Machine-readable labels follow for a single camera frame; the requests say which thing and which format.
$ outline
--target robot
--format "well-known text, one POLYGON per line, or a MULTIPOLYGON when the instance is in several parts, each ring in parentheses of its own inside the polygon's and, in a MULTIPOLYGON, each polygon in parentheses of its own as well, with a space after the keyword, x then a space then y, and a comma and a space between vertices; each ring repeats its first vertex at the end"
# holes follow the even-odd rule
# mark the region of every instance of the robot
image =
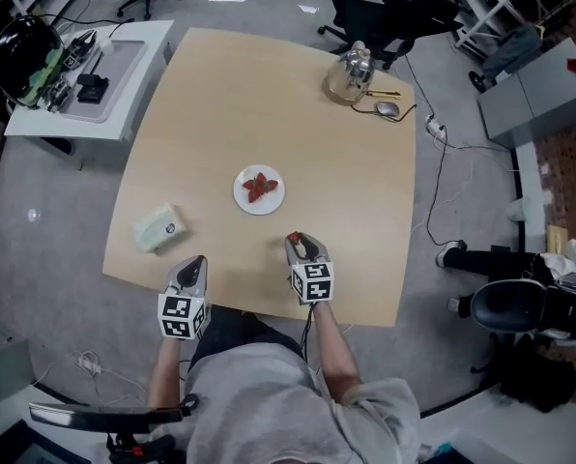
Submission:
MULTIPOLYGON (((290 267, 290 285, 301 305, 330 301, 333 297, 333 263, 327 248, 303 232, 293 232, 284 239, 290 267)), ((208 319, 208 261, 203 255, 192 256, 175 266, 158 296, 158 321, 163 336, 182 340, 196 338, 208 319)))

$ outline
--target black helmet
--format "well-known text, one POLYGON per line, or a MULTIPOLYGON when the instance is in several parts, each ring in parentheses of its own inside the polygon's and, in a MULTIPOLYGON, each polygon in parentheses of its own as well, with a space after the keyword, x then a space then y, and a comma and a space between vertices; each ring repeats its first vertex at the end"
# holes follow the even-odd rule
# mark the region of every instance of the black helmet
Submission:
POLYGON ((0 33, 0 87, 17 104, 36 107, 64 55, 54 28, 33 15, 17 18, 0 33))

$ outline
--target gray cabinet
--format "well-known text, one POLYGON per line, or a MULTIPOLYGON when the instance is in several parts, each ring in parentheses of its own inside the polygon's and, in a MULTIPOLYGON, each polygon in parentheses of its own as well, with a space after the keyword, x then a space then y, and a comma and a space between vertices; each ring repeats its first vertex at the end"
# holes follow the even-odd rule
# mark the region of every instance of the gray cabinet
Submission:
POLYGON ((491 141, 516 148, 576 125, 576 44, 559 43, 477 99, 491 141))

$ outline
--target power strip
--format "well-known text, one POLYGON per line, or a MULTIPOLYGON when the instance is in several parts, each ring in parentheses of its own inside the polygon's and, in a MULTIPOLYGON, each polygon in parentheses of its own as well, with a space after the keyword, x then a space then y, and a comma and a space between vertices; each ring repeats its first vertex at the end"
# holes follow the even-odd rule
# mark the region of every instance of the power strip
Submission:
POLYGON ((82 356, 77 358, 76 363, 78 366, 83 367, 84 369, 86 369, 87 371, 90 371, 91 373, 95 373, 95 374, 101 373, 101 366, 100 365, 95 364, 94 362, 90 362, 82 356))
POLYGON ((441 126, 434 115, 430 115, 425 118, 425 127, 428 132, 436 139, 445 140, 446 138, 446 128, 441 126))

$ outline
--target white plate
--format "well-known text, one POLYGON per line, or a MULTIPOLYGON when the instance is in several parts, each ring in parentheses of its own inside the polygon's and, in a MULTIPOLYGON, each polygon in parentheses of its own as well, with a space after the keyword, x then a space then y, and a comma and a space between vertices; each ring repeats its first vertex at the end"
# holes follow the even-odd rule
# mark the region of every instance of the white plate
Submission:
POLYGON ((284 181, 279 174, 269 166, 251 165, 237 175, 237 178, 234 180, 233 193, 234 200, 244 212, 249 213, 250 215, 268 215, 269 213, 274 212, 279 208, 279 205, 281 205, 281 202, 284 200, 284 196, 286 195, 286 187, 284 186, 284 181), (267 180, 273 179, 274 181, 278 181, 279 184, 275 190, 267 192, 261 198, 250 203, 247 200, 249 191, 243 187, 243 184, 249 179, 255 179, 259 172, 265 174, 267 180))

